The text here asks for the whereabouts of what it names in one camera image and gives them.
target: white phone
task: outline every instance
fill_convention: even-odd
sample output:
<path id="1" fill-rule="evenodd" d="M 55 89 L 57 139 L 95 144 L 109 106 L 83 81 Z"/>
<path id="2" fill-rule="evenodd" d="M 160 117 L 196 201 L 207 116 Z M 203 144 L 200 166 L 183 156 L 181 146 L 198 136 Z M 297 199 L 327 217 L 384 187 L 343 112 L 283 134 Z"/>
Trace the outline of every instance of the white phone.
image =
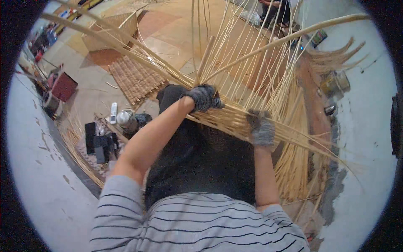
<path id="1" fill-rule="evenodd" d="M 112 103 L 112 106 L 110 108 L 110 123 L 115 124 L 116 123 L 116 115 L 118 113 L 118 104 L 116 102 Z"/>

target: plastic bag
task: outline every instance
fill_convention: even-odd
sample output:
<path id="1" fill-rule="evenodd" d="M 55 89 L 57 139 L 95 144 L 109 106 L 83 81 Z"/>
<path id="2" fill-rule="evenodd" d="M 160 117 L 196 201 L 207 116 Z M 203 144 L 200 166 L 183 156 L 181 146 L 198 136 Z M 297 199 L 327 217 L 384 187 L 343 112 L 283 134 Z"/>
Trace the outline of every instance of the plastic bag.
<path id="1" fill-rule="evenodd" d="M 240 17 L 245 20 L 249 20 L 251 25 L 260 25 L 260 16 L 256 11 L 250 12 L 245 10 L 241 13 Z"/>

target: hand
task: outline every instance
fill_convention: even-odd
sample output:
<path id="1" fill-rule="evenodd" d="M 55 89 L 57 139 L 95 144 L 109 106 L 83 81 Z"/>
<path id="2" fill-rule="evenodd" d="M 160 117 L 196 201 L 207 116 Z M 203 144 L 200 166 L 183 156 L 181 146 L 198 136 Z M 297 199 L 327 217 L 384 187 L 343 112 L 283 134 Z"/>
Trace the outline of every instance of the hand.
<path id="1" fill-rule="evenodd" d="M 192 90 L 185 92 L 182 96 L 189 96 L 195 102 L 195 111 L 206 112 L 210 108 L 224 108 L 216 89 L 208 84 L 199 85 Z"/>
<path id="2" fill-rule="evenodd" d="M 257 111 L 250 109 L 250 114 L 246 116 L 251 126 L 251 135 L 253 136 L 253 144 L 255 146 L 271 146 L 274 144 L 274 136 L 276 135 L 276 127 L 270 122 L 269 113 L 267 111 Z"/>

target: striped shirt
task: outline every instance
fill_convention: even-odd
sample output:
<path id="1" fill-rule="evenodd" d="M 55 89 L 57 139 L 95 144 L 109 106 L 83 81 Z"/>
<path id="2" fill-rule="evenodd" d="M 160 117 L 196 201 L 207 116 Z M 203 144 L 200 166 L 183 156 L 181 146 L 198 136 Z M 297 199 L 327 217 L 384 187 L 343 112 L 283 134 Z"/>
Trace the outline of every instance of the striped shirt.
<path id="1" fill-rule="evenodd" d="M 260 213 L 222 194 L 191 192 L 143 214 L 140 186 L 113 176 L 102 190 L 90 246 L 95 251 L 309 251 L 279 205 Z"/>

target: woven panel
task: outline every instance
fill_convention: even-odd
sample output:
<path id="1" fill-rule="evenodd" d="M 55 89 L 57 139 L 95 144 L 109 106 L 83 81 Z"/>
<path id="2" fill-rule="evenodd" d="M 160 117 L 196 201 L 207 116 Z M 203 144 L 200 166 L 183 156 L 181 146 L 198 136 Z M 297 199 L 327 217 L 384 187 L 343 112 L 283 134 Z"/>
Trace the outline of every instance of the woven panel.
<path id="1" fill-rule="evenodd" d="M 165 79 L 155 71 L 124 56 L 109 66 L 109 71 L 131 105 L 164 85 Z"/>

